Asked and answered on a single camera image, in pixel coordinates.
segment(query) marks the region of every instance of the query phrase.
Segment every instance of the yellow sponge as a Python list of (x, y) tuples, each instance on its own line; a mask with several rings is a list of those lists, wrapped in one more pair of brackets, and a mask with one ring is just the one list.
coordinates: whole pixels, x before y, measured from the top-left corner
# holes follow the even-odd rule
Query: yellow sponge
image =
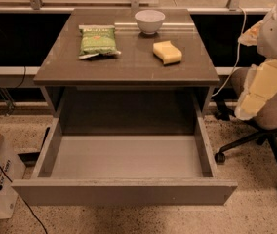
[(181, 61), (181, 51), (172, 45), (171, 41), (154, 43), (153, 53), (160, 58), (164, 65)]

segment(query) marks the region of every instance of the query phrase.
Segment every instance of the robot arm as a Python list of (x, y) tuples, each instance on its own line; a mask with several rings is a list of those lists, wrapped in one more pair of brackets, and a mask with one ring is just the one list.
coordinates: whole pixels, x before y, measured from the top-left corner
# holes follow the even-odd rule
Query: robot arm
[(247, 30), (239, 42), (257, 45), (257, 51), (267, 57), (260, 67), (249, 70), (235, 109), (237, 118), (249, 120), (277, 93), (277, 4), (262, 21)]

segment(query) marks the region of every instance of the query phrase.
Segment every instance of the drawer front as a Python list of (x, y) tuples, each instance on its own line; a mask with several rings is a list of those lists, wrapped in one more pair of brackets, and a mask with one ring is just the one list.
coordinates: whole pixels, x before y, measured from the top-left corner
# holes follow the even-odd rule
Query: drawer front
[(15, 180), (13, 188), (30, 205), (223, 205), (236, 184), (213, 178), (183, 181), (35, 179)]

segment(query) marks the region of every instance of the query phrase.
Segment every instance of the speckled floor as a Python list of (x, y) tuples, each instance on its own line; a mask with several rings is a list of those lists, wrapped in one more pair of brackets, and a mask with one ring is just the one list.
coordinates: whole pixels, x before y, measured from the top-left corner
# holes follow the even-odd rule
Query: speckled floor
[[(11, 116), (0, 112), (0, 132), (15, 151), (40, 148), (52, 117), (41, 109), (20, 109)], [(217, 121), (206, 116), (214, 152), (253, 131), (238, 120)], [(277, 233), (277, 165), (267, 144), (248, 143), (226, 154), (218, 166), (220, 178), (238, 181), (224, 206), (179, 207), (32, 207), (49, 233)], [(0, 220), (0, 233), (44, 233), (18, 198), (13, 217)]]

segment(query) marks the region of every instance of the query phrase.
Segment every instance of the green package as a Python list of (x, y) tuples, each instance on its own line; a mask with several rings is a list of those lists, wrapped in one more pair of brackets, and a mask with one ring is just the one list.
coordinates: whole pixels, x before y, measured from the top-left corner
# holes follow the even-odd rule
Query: green package
[(119, 55), (116, 48), (115, 27), (113, 25), (79, 25), (82, 34), (80, 59), (87, 59), (99, 54)]

